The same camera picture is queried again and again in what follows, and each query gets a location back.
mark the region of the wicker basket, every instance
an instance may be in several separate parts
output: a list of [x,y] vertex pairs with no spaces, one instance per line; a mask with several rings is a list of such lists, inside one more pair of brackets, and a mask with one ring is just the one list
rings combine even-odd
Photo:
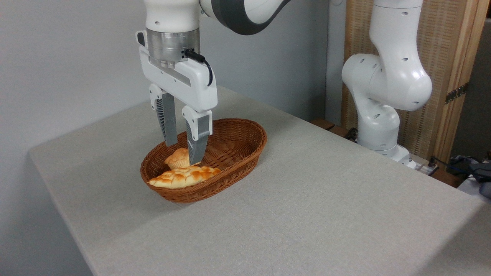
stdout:
[[221,172],[184,188],[150,185],[150,179],[170,170],[164,160],[176,149],[187,147],[186,132],[180,133],[177,140],[177,144],[170,147],[162,142],[152,149],[141,163],[140,173],[147,186],[163,198],[188,203],[209,198],[248,175],[256,167],[267,137],[266,131],[254,121],[234,118],[213,121],[213,135],[208,137],[205,156],[199,166],[217,167]]

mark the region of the black cable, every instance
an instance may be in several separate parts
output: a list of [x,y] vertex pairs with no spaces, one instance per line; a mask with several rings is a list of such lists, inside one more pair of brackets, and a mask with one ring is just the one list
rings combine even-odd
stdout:
[[212,67],[210,66],[210,64],[205,60],[204,63],[206,64],[206,66],[208,66],[208,72],[210,74],[210,82],[208,83],[208,86],[210,86],[213,82],[213,71],[212,71]]
[[208,82],[208,85],[207,86],[210,86],[212,85],[212,82],[213,82],[213,71],[212,71],[212,67],[210,66],[210,64],[206,61],[205,57],[196,53],[194,51],[194,49],[187,49],[183,52],[183,54],[192,59],[192,60],[196,60],[197,62],[200,62],[200,63],[204,63],[206,64],[206,66],[208,67],[208,72],[210,74],[210,81]]
[[475,169],[474,171],[468,171],[468,170],[460,169],[460,168],[454,167],[454,166],[452,166],[450,164],[447,164],[447,163],[443,162],[442,160],[436,158],[435,156],[432,156],[431,159],[434,159],[434,160],[436,160],[436,161],[444,164],[445,166],[447,166],[447,167],[449,167],[451,169],[458,170],[458,171],[461,171],[461,172],[466,173],[466,174],[472,174],[474,176],[479,176],[479,177],[482,177],[484,179],[489,179],[489,181],[491,181],[491,177],[489,177],[487,175],[475,173],[474,171],[476,171],[477,169]]

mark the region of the gray tablecloth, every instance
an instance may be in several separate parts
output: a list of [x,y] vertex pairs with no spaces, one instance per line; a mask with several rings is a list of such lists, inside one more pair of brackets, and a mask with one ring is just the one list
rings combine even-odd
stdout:
[[196,203],[140,178],[162,141],[149,104],[30,150],[95,275],[491,275],[489,205],[230,90],[218,100],[214,119],[269,140],[250,175]]

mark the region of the bread roll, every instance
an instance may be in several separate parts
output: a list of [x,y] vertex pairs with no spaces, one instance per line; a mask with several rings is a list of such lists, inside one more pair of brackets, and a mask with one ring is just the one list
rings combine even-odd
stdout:
[[177,189],[194,185],[217,175],[220,172],[219,168],[189,166],[186,168],[175,168],[164,172],[156,178],[150,179],[150,185],[155,187],[163,187]]
[[169,165],[170,169],[189,167],[189,151],[186,148],[179,148],[174,151],[174,153],[167,157],[164,161],[165,164]]

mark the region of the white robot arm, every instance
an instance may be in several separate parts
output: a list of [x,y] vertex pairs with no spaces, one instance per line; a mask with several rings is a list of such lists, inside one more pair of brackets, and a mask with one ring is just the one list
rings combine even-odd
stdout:
[[212,111],[217,103],[215,74],[199,54],[199,19],[206,14],[234,32],[262,31],[289,0],[144,0],[146,30],[136,33],[140,60],[150,85],[167,145],[177,142],[174,97],[185,103],[190,163],[204,156],[213,133]]
[[379,55],[356,54],[342,78],[358,112],[358,143],[407,166],[409,152],[397,145],[399,116],[430,98],[432,82],[416,47],[423,0],[374,0],[370,39]]

